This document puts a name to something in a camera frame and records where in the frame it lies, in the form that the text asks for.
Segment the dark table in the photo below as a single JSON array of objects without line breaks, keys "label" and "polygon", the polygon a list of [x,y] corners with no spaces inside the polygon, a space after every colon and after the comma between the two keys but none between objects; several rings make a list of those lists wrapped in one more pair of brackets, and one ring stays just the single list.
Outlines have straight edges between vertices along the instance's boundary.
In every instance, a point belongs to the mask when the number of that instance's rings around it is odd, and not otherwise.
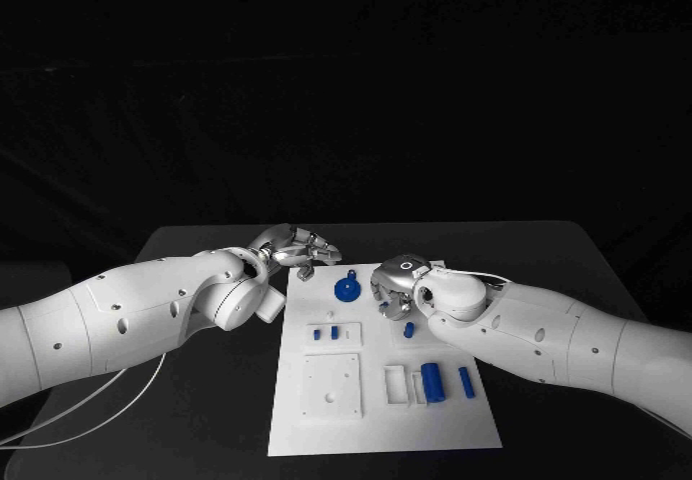
[{"label": "dark table", "polygon": [[[598,249],[569,222],[301,225],[343,251],[343,263],[403,252],[449,268],[495,273],[645,321]],[[136,261],[244,246],[262,225],[164,227]],[[272,278],[285,291],[288,271]],[[504,447],[497,450],[266,457],[281,341],[256,317],[229,333],[207,329],[167,356],[151,388],[100,430],[53,448],[17,452],[7,479],[34,478],[690,478],[692,441],[603,394],[537,385],[478,361]],[[24,440],[76,434],[136,394],[157,360]],[[38,419],[67,408],[109,375],[53,389]]]}]

